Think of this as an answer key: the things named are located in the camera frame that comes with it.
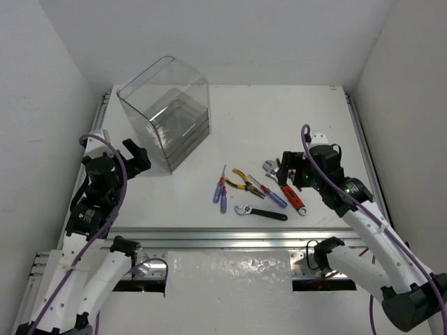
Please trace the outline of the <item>red handled adjustable wrench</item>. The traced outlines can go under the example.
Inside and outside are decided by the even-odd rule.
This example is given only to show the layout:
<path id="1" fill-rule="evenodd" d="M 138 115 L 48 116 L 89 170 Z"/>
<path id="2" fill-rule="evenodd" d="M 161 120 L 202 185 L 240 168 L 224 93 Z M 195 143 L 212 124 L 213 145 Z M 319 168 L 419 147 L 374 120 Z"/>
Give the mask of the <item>red handled adjustable wrench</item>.
<path id="1" fill-rule="evenodd" d="M 283 186 L 279 184 L 279 180 L 277 178 L 277 171 L 279 169 L 277 166 L 277 162 L 273 160 L 266 160 L 263 163 L 263 169 L 265 170 L 265 175 L 273 179 L 279 185 L 283 194 L 286 196 L 286 199 L 290 202 L 293 208 L 299 213 L 299 215 L 306 216 L 307 208 L 303 203 L 303 201 L 298 196 L 298 194 L 288 184 L 285 184 Z"/>

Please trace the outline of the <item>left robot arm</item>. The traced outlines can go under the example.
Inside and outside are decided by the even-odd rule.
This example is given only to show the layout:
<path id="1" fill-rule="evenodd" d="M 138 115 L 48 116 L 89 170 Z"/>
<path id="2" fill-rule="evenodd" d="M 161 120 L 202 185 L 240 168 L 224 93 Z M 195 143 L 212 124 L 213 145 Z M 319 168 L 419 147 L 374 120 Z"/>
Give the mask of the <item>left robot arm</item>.
<path id="1" fill-rule="evenodd" d="M 93 334 L 98 313 L 121 278 L 136 264 L 140 244 L 115 237 L 93 276 L 88 250 L 101 249 L 123 205 L 128 182 L 151 168 L 146 149 L 133 140 L 122 144 L 125 159 L 99 135 L 83 135 L 85 178 L 73 196 L 54 274 L 40 306 L 17 334 Z"/>

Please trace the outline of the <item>black handled adjustable wrench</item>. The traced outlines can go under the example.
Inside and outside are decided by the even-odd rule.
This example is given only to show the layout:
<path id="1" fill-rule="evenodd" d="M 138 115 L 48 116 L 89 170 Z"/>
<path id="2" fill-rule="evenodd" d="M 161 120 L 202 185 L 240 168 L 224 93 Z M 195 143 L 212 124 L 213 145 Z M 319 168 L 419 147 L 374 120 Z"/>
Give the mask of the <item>black handled adjustable wrench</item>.
<path id="1" fill-rule="evenodd" d="M 286 214 L 281 214 L 273 211 L 266 211 L 262 209 L 255 209 L 249 205 L 239 205 L 234 206 L 235 213 L 239 216 L 244 215 L 257 215 L 266 218 L 271 218 L 278 221 L 287 221 L 288 216 Z"/>

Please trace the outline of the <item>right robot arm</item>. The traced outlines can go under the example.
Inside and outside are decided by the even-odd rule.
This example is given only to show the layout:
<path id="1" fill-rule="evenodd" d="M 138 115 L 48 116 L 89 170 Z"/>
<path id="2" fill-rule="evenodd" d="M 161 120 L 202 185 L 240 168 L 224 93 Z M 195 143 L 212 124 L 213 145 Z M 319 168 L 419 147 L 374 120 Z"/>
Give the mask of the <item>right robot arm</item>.
<path id="1" fill-rule="evenodd" d="M 294 186 L 316 190 L 379 262 L 373 265 L 341 239 L 331 237 L 314 247 L 314 261 L 320 270 L 346 274 L 380 303 L 389 321 L 402 332 L 437 313 L 446 317 L 446 274 L 435 274 L 409 250 L 382 217 L 364 183 L 344 174 L 341 155 L 332 145 L 285 151 L 277 171 L 279 184 L 286 184 L 290 174 Z"/>

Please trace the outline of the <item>blue screwdriver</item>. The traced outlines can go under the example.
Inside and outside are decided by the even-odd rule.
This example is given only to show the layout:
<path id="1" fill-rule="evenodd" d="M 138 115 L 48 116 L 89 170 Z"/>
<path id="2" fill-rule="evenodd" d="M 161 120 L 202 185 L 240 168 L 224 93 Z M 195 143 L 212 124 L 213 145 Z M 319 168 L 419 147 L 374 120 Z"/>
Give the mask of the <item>blue screwdriver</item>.
<path id="1" fill-rule="evenodd" d="M 225 186 L 222 186 L 221 189 L 220 212 L 222 214 L 227 212 L 227 192 Z"/>
<path id="2" fill-rule="evenodd" d="M 214 197 L 213 197 L 214 204 L 217 204 L 221 198 L 222 189 L 223 189 L 223 185 L 224 185 L 224 179 L 225 179 L 225 170 L 226 170 L 226 165 L 223 167 L 221 176 L 219 178 L 219 181 L 217 182 L 217 187 L 215 189 Z"/>
<path id="3" fill-rule="evenodd" d="M 271 191 L 267 186 L 257 181 L 253 176 L 248 174 L 248 178 L 253 181 L 257 186 L 259 186 L 265 195 L 267 195 L 275 204 L 277 204 L 280 208 L 287 208 L 287 203 L 280 198 L 275 192 Z"/>

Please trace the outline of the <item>clear plastic drawer organizer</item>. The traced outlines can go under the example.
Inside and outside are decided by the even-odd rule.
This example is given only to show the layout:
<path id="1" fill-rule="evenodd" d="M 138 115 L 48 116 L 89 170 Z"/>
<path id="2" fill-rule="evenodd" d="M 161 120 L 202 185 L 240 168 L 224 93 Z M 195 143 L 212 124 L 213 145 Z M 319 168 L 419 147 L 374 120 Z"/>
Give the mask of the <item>clear plastic drawer organizer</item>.
<path id="1" fill-rule="evenodd" d="M 208 81 L 176 57 L 158 58 L 117 97 L 151 161 L 169 174 L 211 133 Z"/>

